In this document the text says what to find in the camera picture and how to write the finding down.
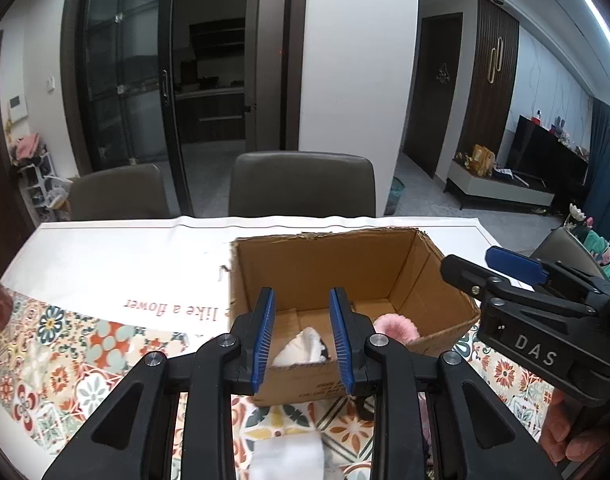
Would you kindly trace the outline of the person's right hand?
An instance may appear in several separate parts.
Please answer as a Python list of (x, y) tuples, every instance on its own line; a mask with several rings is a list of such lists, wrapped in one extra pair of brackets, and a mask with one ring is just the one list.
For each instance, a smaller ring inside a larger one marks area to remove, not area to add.
[(576, 417), (567, 402), (567, 395), (554, 389), (539, 443), (555, 465), (564, 458), (571, 462), (584, 462), (610, 440), (608, 432), (601, 427), (586, 430), (572, 438), (570, 432)]

